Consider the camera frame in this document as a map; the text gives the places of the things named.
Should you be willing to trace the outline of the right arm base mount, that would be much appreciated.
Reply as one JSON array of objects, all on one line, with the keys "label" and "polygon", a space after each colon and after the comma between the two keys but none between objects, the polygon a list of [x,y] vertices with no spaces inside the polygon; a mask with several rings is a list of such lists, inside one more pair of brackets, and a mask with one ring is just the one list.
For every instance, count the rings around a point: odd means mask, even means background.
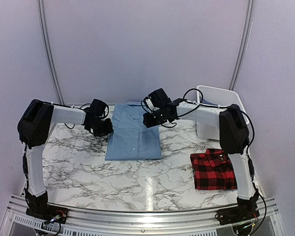
[{"label": "right arm base mount", "polygon": [[235,206],[219,209],[215,215],[215,219],[220,225],[227,225],[257,219],[260,216],[259,209],[255,206],[249,210],[246,206]]}]

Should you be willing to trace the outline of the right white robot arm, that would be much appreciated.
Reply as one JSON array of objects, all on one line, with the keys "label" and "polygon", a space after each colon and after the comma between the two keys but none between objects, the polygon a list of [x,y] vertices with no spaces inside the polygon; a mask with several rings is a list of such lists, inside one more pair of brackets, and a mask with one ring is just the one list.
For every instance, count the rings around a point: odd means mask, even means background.
[{"label": "right white robot arm", "polygon": [[178,119],[204,122],[216,126],[221,149],[231,160],[237,183],[237,206],[232,208],[232,217],[244,220],[257,208],[259,191],[254,184],[254,166],[249,156],[252,140],[245,118],[247,114],[238,105],[208,105],[183,98],[172,101],[166,98],[143,99],[143,124],[147,127],[163,125]]}]

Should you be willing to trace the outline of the light blue long sleeve shirt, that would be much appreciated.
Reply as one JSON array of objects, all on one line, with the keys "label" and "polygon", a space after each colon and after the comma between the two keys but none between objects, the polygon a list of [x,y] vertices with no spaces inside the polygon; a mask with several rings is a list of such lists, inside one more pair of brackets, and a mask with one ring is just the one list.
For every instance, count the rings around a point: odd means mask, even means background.
[{"label": "light blue long sleeve shirt", "polygon": [[162,158],[157,126],[143,124],[146,111],[140,102],[116,104],[112,114],[113,133],[108,136],[105,160],[157,160]]}]

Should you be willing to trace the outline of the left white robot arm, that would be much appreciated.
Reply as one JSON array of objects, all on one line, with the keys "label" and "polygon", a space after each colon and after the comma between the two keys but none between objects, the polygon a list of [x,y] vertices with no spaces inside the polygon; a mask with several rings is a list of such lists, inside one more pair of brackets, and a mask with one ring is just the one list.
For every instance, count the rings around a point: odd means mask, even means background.
[{"label": "left white robot arm", "polygon": [[95,137],[113,132],[108,118],[109,106],[94,99],[86,108],[65,106],[38,99],[31,101],[22,115],[17,130],[19,139],[25,145],[23,173],[26,177],[25,199],[27,215],[49,219],[56,215],[65,217],[67,209],[48,203],[48,193],[43,180],[42,154],[53,123],[82,125]]}]

